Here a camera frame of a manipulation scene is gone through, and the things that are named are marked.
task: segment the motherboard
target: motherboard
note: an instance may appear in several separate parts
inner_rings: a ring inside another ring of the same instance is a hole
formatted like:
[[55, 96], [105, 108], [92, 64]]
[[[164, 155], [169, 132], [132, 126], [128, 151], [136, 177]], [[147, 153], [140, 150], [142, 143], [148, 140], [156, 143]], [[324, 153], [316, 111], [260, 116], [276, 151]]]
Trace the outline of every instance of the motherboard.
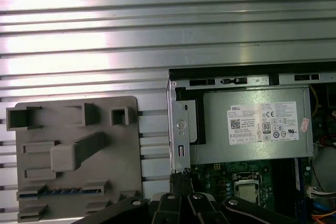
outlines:
[[236, 196], [274, 210], [270, 160], [193, 165], [192, 170], [217, 202]]

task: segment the screw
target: screw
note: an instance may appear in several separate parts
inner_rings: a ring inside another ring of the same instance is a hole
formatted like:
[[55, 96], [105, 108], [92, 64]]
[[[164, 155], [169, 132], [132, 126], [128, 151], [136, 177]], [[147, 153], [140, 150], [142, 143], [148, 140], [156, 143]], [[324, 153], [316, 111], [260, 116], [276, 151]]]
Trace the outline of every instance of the screw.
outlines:
[[238, 201], [236, 201], [235, 199], [231, 199], [231, 200], [229, 200], [229, 204], [231, 206], [237, 206], [238, 205]]
[[137, 206], [137, 205], [140, 205], [140, 204], [141, 204], [141, 201], [136, 200], [136, 201], [133, 201], [132, 204], [135, 205], [135, 206]]
[[183, 130], [184, 128], [186, 128], [187, 123], [184, 120], [178, 120], [176, 122], [176, 127], [180, 130]]
[[194, 199], [201, 199], [202, 197], [202, 194], [194, 194], [193, 196]]

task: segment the gray plastic bracket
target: gray plastic bracket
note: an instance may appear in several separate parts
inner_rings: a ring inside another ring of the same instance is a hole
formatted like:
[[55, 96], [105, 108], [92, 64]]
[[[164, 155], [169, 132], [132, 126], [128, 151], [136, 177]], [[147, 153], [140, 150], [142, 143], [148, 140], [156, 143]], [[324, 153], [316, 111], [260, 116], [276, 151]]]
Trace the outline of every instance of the gray plastic bracket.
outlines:
[[46, 204], [28, 206], [17, 214], [17, 221], [39, 221], [42, 218], [43, 213], [47, 210], [47, 207]]
[[21, 151], [22, 153], [50, 152], [51, 148], [55, 146], [55, 144], [55, 141], [23, 143]]
[[83, 103], [79, 106], [65, 106], [81, 110], [81, 122], [68, 124], [67, 127], [85, 127], [99, 121], [98, 111], [93, 103]]
[[[43, 190], [47, 188], [46, 184], [37, 184], [33, 186], [27, 186], [22, 188], [21, 190], [16, 192], [16, 199], [17, 200], [25, 200], [25, 198], [20, 197], [21, 195], [28, 195], [28, 194], [39, 194]], [[38, 199], [38, 197], [29, 197], [29, 200]]]
[[111, 108], [110, 109], [111, 125], [123, 124], [129, 125], [132, 121], [130, 109], [125, 107]]
[[28, 181], [51, 180], [57, 177], [50, 168], [37, 168], [24, 170], [24, 178]]
[[26, 106], [23, 108], [6, 108], [6, 124], [7, 131], [27, 131], [32, 129], [40, 129], [41, 125], [32, 125], [30, 121], [30, 113], [34, 110], [40, 110], [40, 106]]
[[107, 145], [102, 132], [85, 136], [72, 144], [59, 144], [50, 150], [51, 170], [54, 172], [73, 172], [81, 163]]
[[85, 207], [85, 211], [86, 211], [86, 214], [92, 214], [94, 212], [103, 210], [111, 205], [112, 203], [109, 200], [105, 200], [101, 202], [90, 202]]
[[89, 190], [96, 190], [97, 193], [95, 195], [104, 195], [109, 188], [109, 181], [108, 180], [101, 180], [101, 181], [90, 181], [87, 182], [82, 189], [84, 191]]

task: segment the gray plastic tab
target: gray plastic tab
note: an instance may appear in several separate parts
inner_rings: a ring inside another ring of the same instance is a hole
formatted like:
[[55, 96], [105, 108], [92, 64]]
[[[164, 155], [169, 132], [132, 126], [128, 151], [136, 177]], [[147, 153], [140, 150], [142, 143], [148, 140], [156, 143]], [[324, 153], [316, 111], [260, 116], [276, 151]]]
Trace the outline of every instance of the gray plastic tab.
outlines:
[[47, 205], [34, 205], [24, 208], [17, 215], [18, 222], [39, 221], [43, 213], [47, 210]]
[[85, 210], [87, 214], [92, 214], [94, 212], [103, 210], [111, 205], [112, 203], [109, 200], [102, 201], [102, 202], [90, 202], [85, 207]]
[[50, 149], [53, 146], [55, 146], [55, 141], [24, 143], [22, 144], [22, 152], [23, 153], [50, 152]]
[[65, 106], [66, 108], [76, 108], [81, 111], [81, 122], [68, 124], [67, 127], [85, 127], [99, 121], [98, 111], [93, 103], [83, 103], [82, 105]]
[[29, 181], [50, 180], [56, 178], [56, 173], [50, 168], [27, 169], [25, 170], [25, 178]]
[[77, 170], [81, 163], [107, 145], [101, 132], [82, 137], [72, 144], [59, 144], [51, 148], [51, 169], [54, 172]]
[[110, 119], [111, 125], [129, 125], [131, 123], [130, 111], [127, 107], [111, 108]]
[[27, 131], [42, 128], [41, 125], [33, 125], [32, 114], [40, 110], [40, 106], [26, 106], [23, 108], [7, 108], [7, 131]]

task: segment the green circuit board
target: green circuit board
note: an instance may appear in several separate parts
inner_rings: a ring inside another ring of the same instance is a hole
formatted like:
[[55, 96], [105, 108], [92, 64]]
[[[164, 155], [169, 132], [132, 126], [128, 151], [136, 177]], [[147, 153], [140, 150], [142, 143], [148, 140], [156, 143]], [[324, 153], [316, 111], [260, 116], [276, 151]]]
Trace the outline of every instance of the green circuit board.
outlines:
[[205, 193], [212, 194], [217, 202], [235, 196], [237, 189], [234, 186], [235, 180], [237, 181], [236, 174], [258, 173], [260, 194], [258, 204], [274, 210], [270, 160], [192, 165], [192, 171], [198, 175]]

